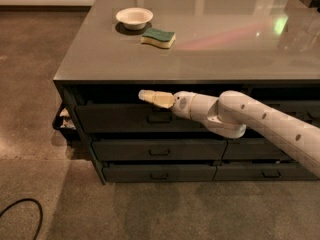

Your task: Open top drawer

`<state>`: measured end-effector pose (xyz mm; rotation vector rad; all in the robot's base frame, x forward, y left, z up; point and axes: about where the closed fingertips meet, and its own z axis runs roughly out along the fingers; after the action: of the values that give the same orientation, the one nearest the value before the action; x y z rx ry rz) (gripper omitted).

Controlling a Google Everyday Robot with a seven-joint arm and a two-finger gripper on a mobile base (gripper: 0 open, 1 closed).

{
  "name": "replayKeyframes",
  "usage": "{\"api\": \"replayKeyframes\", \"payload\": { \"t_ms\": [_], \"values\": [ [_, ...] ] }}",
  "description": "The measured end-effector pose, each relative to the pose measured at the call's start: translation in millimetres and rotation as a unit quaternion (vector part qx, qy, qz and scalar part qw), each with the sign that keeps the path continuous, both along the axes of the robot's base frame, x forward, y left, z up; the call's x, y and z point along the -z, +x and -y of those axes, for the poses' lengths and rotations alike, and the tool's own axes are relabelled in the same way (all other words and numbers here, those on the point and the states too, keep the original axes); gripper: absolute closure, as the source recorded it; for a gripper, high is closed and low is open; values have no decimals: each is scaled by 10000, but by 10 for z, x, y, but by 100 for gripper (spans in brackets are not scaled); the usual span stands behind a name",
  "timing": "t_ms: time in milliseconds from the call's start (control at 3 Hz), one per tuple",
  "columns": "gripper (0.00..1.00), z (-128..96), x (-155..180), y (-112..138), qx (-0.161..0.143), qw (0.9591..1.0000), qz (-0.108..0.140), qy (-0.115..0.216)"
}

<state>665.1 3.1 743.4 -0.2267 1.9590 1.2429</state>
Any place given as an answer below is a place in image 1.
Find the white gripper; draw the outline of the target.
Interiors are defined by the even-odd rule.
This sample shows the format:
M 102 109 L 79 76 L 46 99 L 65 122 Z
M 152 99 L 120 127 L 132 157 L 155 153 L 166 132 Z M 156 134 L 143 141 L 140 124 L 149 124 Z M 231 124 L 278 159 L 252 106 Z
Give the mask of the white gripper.
M 191 118 L 191 105 L 194 97 L 193 92 L 180 91 L 174 95 L 168 92 L 153 90 L 140 90 L 138 98 L 160 108 L 171 108 L 171 111 L 178 117 Z

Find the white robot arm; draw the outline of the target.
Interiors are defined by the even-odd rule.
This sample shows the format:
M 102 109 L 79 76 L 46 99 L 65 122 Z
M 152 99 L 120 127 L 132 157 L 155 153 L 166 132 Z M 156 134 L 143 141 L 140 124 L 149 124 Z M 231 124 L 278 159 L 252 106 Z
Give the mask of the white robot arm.
M 320 128 L 271 108 L 243 93 L 225 91 L 214 97 L 180 91 L 175 94 L 141 90 L 140 100 L 171 110 L 226 138 L 240 138 L 247 128 L 320 176 Z

